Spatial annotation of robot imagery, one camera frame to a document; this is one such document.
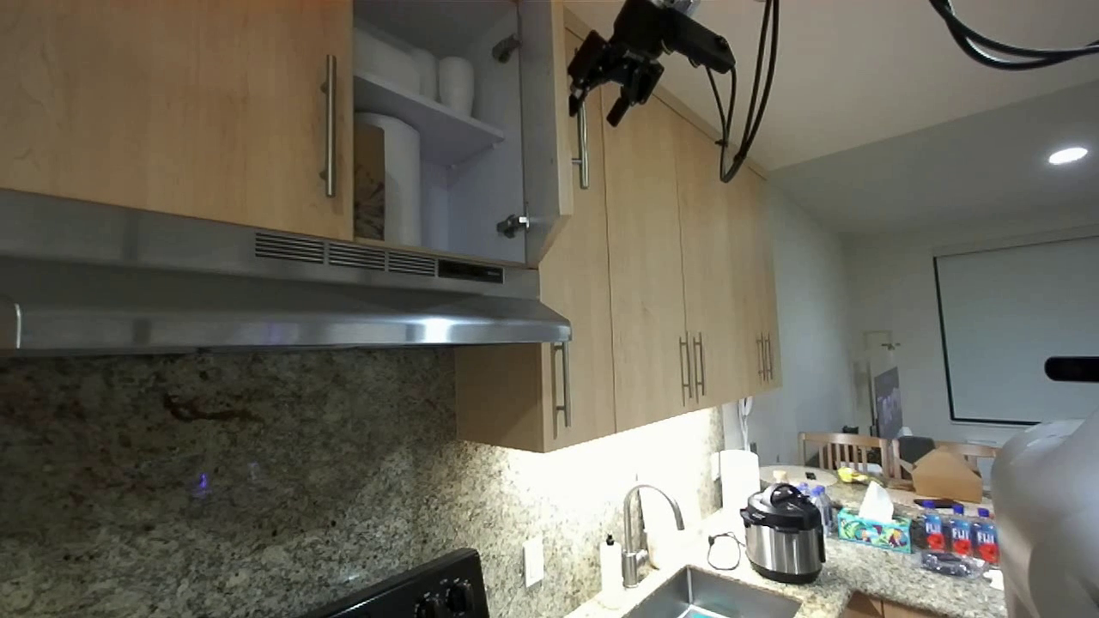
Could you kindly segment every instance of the granite backsplash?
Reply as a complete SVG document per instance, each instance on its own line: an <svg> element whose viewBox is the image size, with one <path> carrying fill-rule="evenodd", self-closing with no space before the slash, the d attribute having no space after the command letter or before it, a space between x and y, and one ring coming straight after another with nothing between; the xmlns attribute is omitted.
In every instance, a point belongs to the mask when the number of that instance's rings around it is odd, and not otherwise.
<svg viewBox="0 0 1099 618"><path fill-rule="evenodd" d="M713 411L473 446L453 353L0 360L0 615L301 615L473 544L499 618L554 618L597 591L631 480L712 512ZM531 535L546 579L520 587Z"/></svg>

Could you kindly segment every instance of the kitchen faucet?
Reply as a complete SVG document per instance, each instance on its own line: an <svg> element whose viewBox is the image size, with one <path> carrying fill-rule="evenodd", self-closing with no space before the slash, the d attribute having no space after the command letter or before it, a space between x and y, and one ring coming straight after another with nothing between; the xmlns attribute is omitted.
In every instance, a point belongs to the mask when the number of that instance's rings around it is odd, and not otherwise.
<svg viewBox="0 0 1099 618"><path fill-rule="evenodd" d="M636 587L645 579L645 573L654 566L652 551L649 551L649 539L645 539L645 504L642 504L642 491L658 494L673 516L676 516L676 527L683 532L683 508L654 485L631 485L623 491L623 542L622 542L622 584Z"/></svg>

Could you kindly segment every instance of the white wall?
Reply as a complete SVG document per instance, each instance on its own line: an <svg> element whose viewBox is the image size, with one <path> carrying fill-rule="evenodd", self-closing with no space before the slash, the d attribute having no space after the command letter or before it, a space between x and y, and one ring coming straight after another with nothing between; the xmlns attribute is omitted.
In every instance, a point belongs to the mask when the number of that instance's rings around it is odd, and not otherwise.
<svg viewBox="0 0 1099 618"><path fill-rule="evenodd" d="M1044 240L1099 230L1099 214L1058 208L1018 218L970 218L957 225L851 240L851 336L888 328L899 343L899 400L916 435L1003 441L1016 424L950 421L937 336L932 267L937 250Z"/></svg>
<svg viewBox="0 0 1099 618"><path fill-rule="evenodd" d="M772 187L765 224L778 297L778 386L754 397L753 441L761 464L791 464L799 460L796 432L865 424L865 420L856 411L842 235Z"/></svg>

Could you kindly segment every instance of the cup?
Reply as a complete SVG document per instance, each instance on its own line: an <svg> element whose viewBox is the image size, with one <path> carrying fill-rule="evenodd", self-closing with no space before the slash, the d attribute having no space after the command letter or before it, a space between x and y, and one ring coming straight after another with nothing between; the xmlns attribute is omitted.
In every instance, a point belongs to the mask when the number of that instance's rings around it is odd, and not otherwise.
<svg viewBox="0 0 1099 618"><path fill-rule="evenodd" d="M439 57L439 103L461 118L473 114L473 65L468 57Z"/></svg>

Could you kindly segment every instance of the range hood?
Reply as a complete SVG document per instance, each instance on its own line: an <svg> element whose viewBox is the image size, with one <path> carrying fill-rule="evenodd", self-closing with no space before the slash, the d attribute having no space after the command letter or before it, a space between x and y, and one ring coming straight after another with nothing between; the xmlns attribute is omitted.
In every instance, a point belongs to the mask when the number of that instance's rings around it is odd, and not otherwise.
<svg viewBox="0 0 1099 618"><path fill-rule="evenodd" d="M524 264L0 191L0 351L566 343Z"/></svg>

